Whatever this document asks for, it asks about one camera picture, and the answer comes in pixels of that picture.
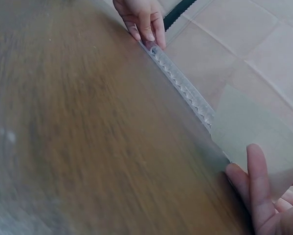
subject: tile floor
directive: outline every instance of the tile floor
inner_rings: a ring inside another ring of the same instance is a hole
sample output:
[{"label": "tile floor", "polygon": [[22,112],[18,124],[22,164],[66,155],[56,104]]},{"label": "tile floor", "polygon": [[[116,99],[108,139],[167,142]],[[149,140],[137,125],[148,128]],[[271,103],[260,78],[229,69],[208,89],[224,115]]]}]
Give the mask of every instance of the tile floor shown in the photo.
[{"label": "tile floor", "polygon": [[167,41],[214,109],[228,83],[293,129],[293,0],[198,0]]}]

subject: fingernail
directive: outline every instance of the fingernail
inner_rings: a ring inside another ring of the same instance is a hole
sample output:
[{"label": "fingernail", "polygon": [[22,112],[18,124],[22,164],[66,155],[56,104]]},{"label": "fingernail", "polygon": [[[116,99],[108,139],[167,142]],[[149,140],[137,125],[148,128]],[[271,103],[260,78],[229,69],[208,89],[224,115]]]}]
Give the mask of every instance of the fingernail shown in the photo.
[{"label": "fingernail", "polygon": [[149,41],[155,41],[154,35],[152,33],[149,33],[147,35],[147,40],[149,40]]}]

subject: clear plastic sheet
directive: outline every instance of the clear plastic sheet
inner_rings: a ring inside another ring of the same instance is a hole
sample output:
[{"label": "clear plastic sheet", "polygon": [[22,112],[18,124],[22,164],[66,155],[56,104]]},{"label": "clear plastic sheet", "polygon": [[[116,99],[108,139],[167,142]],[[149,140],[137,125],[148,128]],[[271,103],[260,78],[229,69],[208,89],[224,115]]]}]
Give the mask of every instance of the clear plastic sheet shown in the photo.
[{"label": "clear plastic sheet", "polygon": [[[293,183],[293,136],[288,130],[293,132],[293,0],[198,0],[166,35],[165,53],[215,111],[214,141],[244,169],[246,146],[241,145],[261,143],[273,198],[278,199]],[[223,102],[228,85],[237,93],[226,93]],[[244,105],[235,107],[232,97]],[[220,105],[222,117],[217,116]],[[240,119],[250,109],[258,115]],[[262,129],[252,129],[260,125]],[[266,135],[269,141],[259,138]]]}]

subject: tile grout line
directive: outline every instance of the tile grout line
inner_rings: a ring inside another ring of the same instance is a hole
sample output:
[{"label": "tile grout line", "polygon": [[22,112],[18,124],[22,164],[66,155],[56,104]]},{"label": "tile grout line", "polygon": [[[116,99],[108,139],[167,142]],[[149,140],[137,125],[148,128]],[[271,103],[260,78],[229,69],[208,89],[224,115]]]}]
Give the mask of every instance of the tile grout line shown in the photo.
[{"label": "tile grout line", "polygon": [[287,98],[286,95],[283,94],[283,92],[269,79],[262,73],[260,72],[256,66],[252,65],[250,62],[243,60],[247,66],[258,76],[260,76],[263,81],[286,103],[289,105],[290,109],[293,111],[293,102]]}]

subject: finger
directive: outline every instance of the finger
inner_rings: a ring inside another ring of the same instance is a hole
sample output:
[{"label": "finger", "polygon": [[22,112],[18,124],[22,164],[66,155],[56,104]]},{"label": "finger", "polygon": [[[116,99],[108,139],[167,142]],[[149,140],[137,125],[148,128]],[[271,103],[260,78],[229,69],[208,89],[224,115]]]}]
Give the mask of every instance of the finger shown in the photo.
[{"label": "finger", "polygon": [[165,49],[166,39],[165,39],[164,20],[160,13],[156,13],[154,17],[155,17],[155,20],[153,20],[153,28],[155,31],[157,44],[161,49]]},{"label": "finger", "polygon": [[146,40],[155,41],[155,37],[152,33],[151,28],[151,12],[149,10],[144,10],[139,13],[139,31],[143,34]]},{"label": "finger", "polygon": [[137,40],[137,41],[140,41],[141,40],[141,36],[140,36],[139,31],[136,28],[135,23],[129,22],[129,21],[125,21],[125,25],[126,25],[128,31],[129,31],[129,33],[133,36],[133,38],[135,40]]},{"label": "finger", "polygon": [[236,188],[238,193],[240,194],[244,205],[250,212],[249,207],[249,180],[248,175],[237,165],[237,164],[229,164],[225,173],[229,180],[232,182],[233,186]]},{"label": "finger", "polygon": [[249,198],[255,230],[261,228],[275,215],[275,208],[270,197],[266,159],[261,148],[256,144],[247,147]]},{"label": "finger", "polygon": [[284,200],[283,198],[280,198],[275,204],[274,207],[279,211],[279,212],[286,212],[288,209],[291,209],[293,206]]},{"label": "finger", "polygon": [[293,192],[291,190],[287,190],[281,198],[289,202],[293,206]]}]

